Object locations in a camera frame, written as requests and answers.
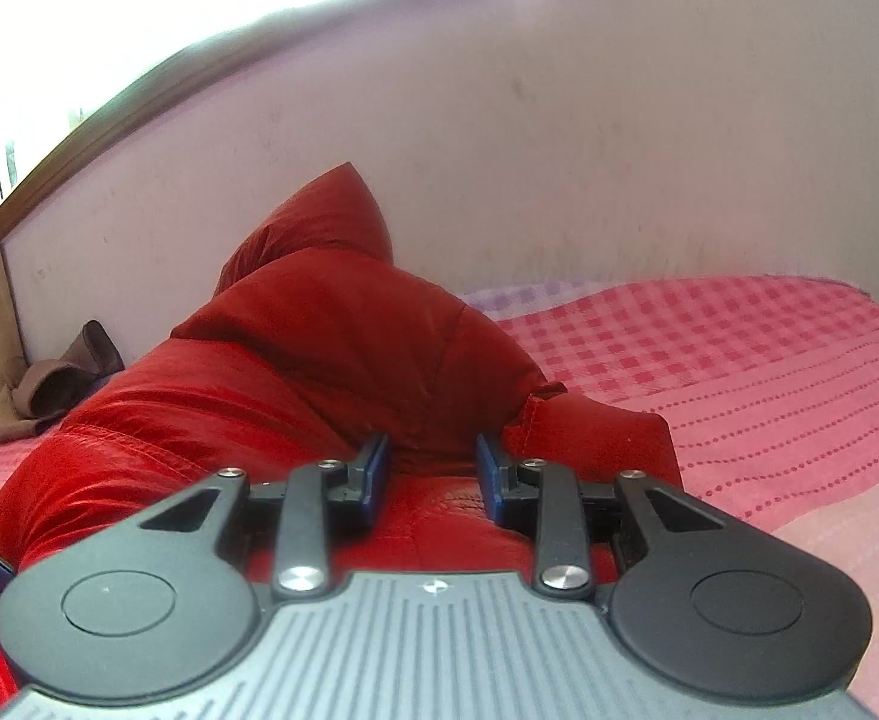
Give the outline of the red puffer down coat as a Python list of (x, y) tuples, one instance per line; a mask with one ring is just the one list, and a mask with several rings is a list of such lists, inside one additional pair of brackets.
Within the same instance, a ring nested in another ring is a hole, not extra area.
[(482, 509), (483, 434), (584, 481), (680, 477), (660, 416), (571, 392), (482, 312), (398, 270), (373, 194), (341, 164), (273, 211), (213, 298), (16, 468), (0, 489), (0, 559), (21, 571), (226, 466), (280, 481), (379, 433), (384, 504), (337, 551), (342, 571), (526, 571), (530, 543)]

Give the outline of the brown folded blanket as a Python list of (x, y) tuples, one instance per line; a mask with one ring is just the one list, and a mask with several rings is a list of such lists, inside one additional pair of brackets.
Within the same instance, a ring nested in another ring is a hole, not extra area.
[(0, 390), (0, 444), (45, 433), (125, 369), (99, 320), (88, 320), (57, 359), (35, 362), (16, 387)]

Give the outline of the pink checkered bed sheet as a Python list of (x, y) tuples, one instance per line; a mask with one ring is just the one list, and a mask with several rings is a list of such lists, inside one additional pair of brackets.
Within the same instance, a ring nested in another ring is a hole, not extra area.
[[(875, 302), (797, 278), (627, 284), (544, 310), (461, 301), (571, 392), (660, 416), (689, 493), (857, 578), (877, 632), (854, 687), (879, 715)], [(0, 450), (0, 489), (49, 437)]]

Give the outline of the brown wooden window frame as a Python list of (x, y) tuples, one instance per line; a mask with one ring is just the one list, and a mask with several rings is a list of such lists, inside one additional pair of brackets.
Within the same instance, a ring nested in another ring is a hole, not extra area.
[(0, 203), (0, 239), (9, 238), (42, 203), (109, 149), (195, 94), (327, 29), (419, 2), (425, 0), (280, 0), (257, 18), (179, 47), (88, 110), (21, 176)]

